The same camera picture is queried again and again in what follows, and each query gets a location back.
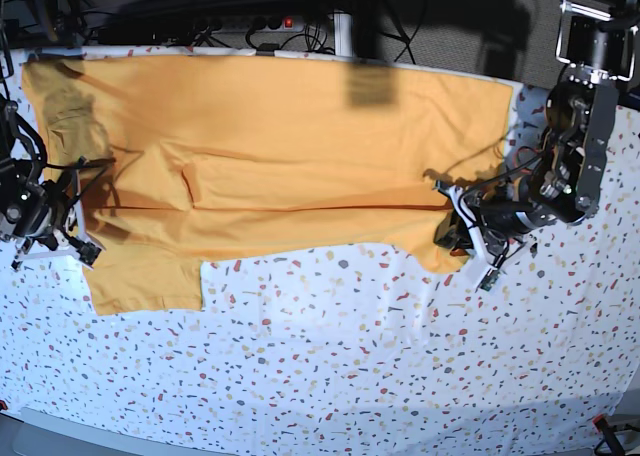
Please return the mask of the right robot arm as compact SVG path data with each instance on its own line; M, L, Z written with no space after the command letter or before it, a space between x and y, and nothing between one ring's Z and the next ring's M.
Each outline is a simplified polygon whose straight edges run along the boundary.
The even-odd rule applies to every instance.
M72 257L88 269L106 248L86 228L82 198L98 177L82 184L83 171L102 176L112 158L53 164L43 138L19 114L7 80L15 75L6 32L1 32L1 241L14 245L11 268L30 259Z

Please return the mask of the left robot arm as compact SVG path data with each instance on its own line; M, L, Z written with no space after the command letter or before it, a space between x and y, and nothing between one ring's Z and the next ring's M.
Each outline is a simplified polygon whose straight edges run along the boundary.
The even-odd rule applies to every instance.
M562 0L556 59L563 72L545 107L546 128L526 162L466 188L436 190L453 210L437 246L470 254L468 277L489 290L525 248L525 235L598 210L607 146L621 89L636 69L639 0Z

